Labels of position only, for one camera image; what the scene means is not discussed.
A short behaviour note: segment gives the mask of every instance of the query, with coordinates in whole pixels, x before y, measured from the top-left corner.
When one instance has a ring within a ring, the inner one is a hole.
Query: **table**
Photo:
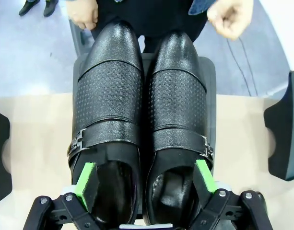
[[[264,126],[263,111],[271,99],[217,96],[214,178],[240,192],[261,191],[275,230],[294,230],[294,180],[268,173],[267,158],[275,146]],[[0,201],[0,229],[21,230],[33,200],[53,199],[71,181],[66,151],[71,141],[72,94],[0,98],[0,113],[11,122],[5,167],[13,191]],[[68,224],[63,230],[73,230]]]

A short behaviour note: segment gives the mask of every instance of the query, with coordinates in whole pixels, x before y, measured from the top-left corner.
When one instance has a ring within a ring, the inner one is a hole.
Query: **pair of black shoes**
[[[56,5],[59,0],[46,0],[46,7],[43,12],[43,16],[49,17],[51,16],[56,8]],[[37,5],[40,2],[40,0],[35,0],[33,2],[26,1],[22,9],[19,11],[19,15],[23,16],[26,15],[31,8],[33,8],[35,5]]]
[[[99,225],[134,223],[142,201],[147,224],[190,226],[200,207],[193,167],[204,159],[207,132],[206,88],[192,41],[182,32],[168,35],[145,79],[135,33],[125,23],[109,24],[82,73],[68,157],[73,184],[86,162],[96,162],[92,213]]]

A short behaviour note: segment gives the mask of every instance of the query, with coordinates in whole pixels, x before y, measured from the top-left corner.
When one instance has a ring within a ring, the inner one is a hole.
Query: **blue denim jacket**
[[[193,0],[193,3],[188,11],[189,15],[197,15],[206,11],[215,0]]]

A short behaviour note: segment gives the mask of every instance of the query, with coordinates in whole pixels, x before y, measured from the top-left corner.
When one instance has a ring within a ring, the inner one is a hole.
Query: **metal buckle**
[[[208,144],[208,140],[205,136],[201,135],[204,139],[204,147],[205,151],[204,154],[201,154],[200,156],[203,156],[206,158],[212,165],[214,160],[214,149]]]
[[[68,153],[68,155],[72,154],[74,151],[76,151],[77,153],[82,151],[82,150],[87,150],[88,148],[84,148],[83,147],[83,131],[85,131],[86,129],[81,129],[79,134],[75,136],[75,138],[72,140],[71,142],[71,149]]]

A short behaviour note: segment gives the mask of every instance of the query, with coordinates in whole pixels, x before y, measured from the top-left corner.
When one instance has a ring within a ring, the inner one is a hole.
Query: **blue-gray floor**
[[[76,53],[64,2],[48,18],[44,0],[19,17],[24,2],[0,0],[0,97],[71,92]],[[284,51],[258,0],[241,39],[228,41],[207,24],[194,44],[215,64],[218,94],[262,96],[287,82]]]

